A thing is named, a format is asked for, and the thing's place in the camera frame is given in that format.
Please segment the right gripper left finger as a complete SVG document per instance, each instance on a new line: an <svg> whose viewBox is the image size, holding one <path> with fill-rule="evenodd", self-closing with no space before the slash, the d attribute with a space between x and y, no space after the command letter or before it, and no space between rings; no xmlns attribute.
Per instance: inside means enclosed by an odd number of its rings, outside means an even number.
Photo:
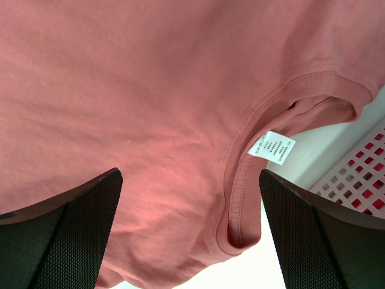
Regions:
<svg viewBox="0 0 385 289"><path fill-rule="evenodd" d="M120 199L113 168L1 215L1 288L94 288Z"/></svg>

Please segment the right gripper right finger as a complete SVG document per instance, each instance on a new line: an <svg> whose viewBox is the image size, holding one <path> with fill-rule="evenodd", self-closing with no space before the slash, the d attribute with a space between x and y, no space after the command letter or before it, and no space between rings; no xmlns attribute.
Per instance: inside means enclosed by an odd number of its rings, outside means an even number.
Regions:
<svg viewBox="0 0 385 289"><path fill-rule="evenodd" d="M259 185L286 288L384 288L384 219L267 169Z"/></svg>

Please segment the salmon pink t shirt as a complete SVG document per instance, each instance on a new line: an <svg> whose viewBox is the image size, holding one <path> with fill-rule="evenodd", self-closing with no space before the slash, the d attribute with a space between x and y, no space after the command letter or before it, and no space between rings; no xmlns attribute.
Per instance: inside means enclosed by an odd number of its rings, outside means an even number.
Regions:
<svg viewBox="0 0 385 289"><path fill-rule="evenodd" d="M383 87L383 1L2 1L1 213L116 167L96 287L173 288L259 242L266 132Z"/></svg>

